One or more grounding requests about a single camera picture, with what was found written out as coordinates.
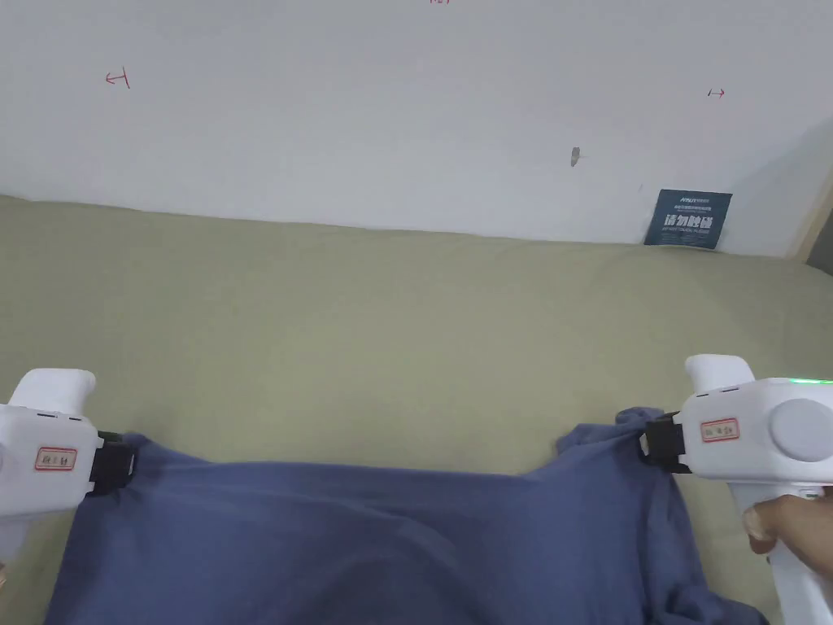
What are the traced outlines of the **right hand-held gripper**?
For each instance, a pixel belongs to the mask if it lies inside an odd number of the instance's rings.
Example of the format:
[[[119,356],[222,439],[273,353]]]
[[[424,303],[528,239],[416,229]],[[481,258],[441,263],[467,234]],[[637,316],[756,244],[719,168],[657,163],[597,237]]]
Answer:
[[[685,369],[692,395],[645,426],[649,463],[726,483],[740,513],[788,497],[831,511],[831,381],[756,378],[743,358],[718,354]]]

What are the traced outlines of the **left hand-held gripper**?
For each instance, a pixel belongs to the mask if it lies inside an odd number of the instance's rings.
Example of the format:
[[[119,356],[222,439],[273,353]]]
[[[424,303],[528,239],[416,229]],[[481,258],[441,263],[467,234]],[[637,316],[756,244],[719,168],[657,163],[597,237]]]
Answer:
[[[137,449],[84,415],[96,378],[33,369],[1,406],[1,563],[11,564],[42,517],[127,487]]]

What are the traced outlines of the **person's right hand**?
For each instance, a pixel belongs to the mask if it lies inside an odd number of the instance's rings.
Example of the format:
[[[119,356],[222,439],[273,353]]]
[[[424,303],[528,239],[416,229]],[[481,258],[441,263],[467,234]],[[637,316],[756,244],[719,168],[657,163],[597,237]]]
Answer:
[[[832,580],[832,488],[819,498],[784,495],[742,514],[751,550],[768,555],[781,544],[814,574]]]

